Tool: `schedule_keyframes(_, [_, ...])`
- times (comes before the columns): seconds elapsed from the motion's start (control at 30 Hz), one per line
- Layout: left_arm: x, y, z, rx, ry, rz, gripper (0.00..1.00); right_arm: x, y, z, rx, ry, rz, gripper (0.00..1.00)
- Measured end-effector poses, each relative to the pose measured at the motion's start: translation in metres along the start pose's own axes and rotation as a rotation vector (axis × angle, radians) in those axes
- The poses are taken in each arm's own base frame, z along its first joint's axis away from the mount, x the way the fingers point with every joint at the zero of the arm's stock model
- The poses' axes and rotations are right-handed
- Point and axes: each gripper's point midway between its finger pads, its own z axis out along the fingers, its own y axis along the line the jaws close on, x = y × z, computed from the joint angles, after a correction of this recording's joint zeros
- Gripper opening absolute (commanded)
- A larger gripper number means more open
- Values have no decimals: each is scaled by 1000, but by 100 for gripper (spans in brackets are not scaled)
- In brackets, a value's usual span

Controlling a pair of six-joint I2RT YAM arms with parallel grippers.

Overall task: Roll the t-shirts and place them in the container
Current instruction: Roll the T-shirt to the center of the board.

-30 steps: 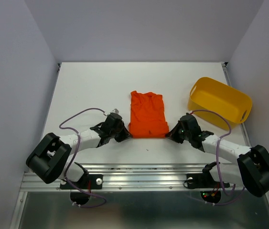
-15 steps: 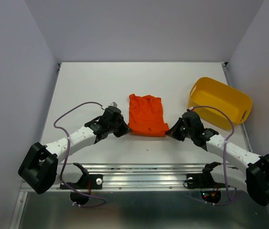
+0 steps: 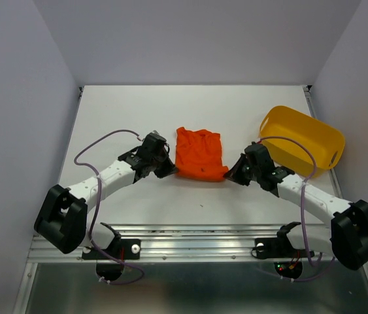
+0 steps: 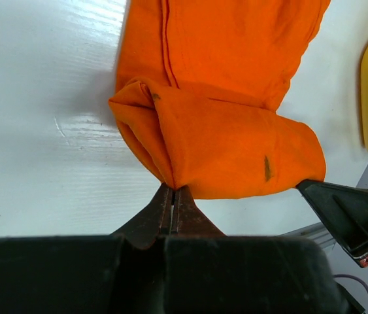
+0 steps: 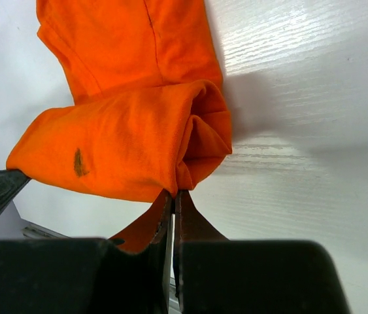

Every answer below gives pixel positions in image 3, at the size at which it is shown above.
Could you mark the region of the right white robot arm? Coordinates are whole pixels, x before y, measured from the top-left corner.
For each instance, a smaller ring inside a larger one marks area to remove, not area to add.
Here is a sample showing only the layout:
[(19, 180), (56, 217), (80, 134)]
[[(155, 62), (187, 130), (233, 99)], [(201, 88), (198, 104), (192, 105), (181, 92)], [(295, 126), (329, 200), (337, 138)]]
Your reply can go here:
[(258, 259), (330, 255), (350, 270), (368, 262), (368, 203), (332, 196), (309, 184), (293, 170), (276, 166), (267, 148), (253, 142), (224, 178), (242, 186), (256, 182), (266, 192), (299, 206), (322, 222), (283, 225), (275, 237), (255, 241), (252, 256)]

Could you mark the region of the orange t shirt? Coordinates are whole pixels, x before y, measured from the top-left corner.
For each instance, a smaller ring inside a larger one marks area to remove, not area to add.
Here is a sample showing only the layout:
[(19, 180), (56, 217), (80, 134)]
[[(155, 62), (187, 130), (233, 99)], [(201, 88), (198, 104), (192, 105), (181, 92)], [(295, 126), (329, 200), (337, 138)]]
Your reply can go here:
[(175, 165), (178, 177), (212, 183), (224, 181), (229, 168), (222, 163), (221, 135), (206, 129), (178, 128)]

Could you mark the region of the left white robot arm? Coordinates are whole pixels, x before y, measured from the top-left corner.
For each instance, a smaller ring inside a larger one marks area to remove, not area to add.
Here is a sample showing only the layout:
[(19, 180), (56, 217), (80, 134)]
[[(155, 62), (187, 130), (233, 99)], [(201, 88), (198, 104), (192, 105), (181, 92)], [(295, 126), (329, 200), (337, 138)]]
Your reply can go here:
[(104, 170), (95, 171), (92, 177), (67, 188), (53, 186), (34, 230), (64, 254), (79, 247), (97, 247), (104, 257), (112, 258), (119, 253), (120, 234), (108, 224), (89, 219), (89, 212), (98, 213), (103, 200), (151, 173), (162, 179), (176, 171), (166, 139), (151, 132), (141, 145), (120, 155)]

